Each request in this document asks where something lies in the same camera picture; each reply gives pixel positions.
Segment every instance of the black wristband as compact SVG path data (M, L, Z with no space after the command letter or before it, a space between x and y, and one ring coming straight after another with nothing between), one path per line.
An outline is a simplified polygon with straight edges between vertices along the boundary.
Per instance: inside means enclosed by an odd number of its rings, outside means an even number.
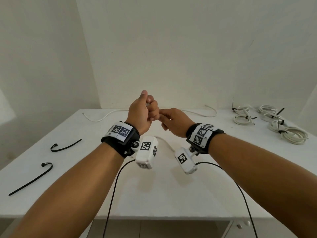
M193 124L192 126L189 127L189 129L186 132L186 141L191 144L195 150L200 153L200 154L209 154L208 148L210 141L214 136L217 134L224 134L225 132L221 129L216 129L213 125L210 124L204 124L200 125L201 123ZM202 133L196 134L194 131L196 130L197 126L200 127L199 131L201 130ZM206 139L206 136L203 137L204 135L209 132L209 137Z
M106 136L102 137L101 142L109 144L114 150L118 152L124 159L127 156L133 155L135 152L132 150L131 146L135 141L140 141L140 134L138 130L130 123L125 122L126 124L133 127L133 129L130 131L128 137L124 142L121 142L120 140Z

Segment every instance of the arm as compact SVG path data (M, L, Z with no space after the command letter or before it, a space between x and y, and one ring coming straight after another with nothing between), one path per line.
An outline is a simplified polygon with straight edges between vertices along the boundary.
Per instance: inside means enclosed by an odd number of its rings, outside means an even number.
M160 114L162 127L179 137L186 137L186 131L194 124L178 109L162 109ZM209 154L248 195L295 235L316 234L317 176L226 134L218 134L211 140Z
M131 104L127 122L142 135L158 112L157 102L145 91ZM123 160L108 144L99 145L40 196L10 237L79 237L99 211Z

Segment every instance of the tiled floor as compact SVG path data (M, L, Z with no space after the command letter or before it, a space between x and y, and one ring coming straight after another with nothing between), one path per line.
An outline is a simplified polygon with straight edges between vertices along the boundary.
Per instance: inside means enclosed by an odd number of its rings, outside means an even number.
M0 228L12 220L0 219ZM101 238L105 220L94 220L88 238ZM0 238L7 238L7 230ZM219 238L213 221L110 220L105 238Z

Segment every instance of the white table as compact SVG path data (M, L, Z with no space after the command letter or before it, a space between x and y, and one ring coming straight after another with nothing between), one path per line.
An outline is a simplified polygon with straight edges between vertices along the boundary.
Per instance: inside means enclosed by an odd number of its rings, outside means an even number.
M116 121L124 121L127 112L114 112L101 122L98 120L113 109L81 109L57 128L33 145L29 150L0 171L0 217L23 216L39 196L62 174L88 155L100 144L101 137ZM213 111L196 110L208 115ZM188 113L195 122L208 122L227 134L248 141L274 152L317 174L317 138L309 135L304 145L290 144L281 140L278 133L267 129L268 123L260 118L256 125L240 126L232 121L231 110L219 110L214 118L205 118ZM189 147L185 139L173 136L161 128L159 121L153 122L149 136L161 136L174 149ZM75 146L53 153L50 147L58 143L63 148L82 139ZM215 162L210 156L199 155L196 162ZM42 162L52 162L54 167L45 176L8 196L17 188L34 179L49 167ZM97 219L107 216L113 187L100 208ZM272 216L246 195L252 217ZM190 219L190 220L233 220L248 219L243 197L232 179L221 169L200 164L198 171L186 175L175 160L173 152L159 140L154 168L144 170L131 163L121 172L112 205L112 219Z

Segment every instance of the fist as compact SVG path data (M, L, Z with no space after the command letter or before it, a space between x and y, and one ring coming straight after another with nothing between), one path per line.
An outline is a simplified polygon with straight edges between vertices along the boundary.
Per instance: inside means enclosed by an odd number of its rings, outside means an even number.
M159 120L166 131L169 129L174 135L186 138L186 132L190 126L195 124L184 112L177 108L161 109Z
M147 91L143 90L140 97L136 99L129 107L127 123L132 124L140 133L147 132L152 121L159 118L159 107L157 101L152 95L147 95Z

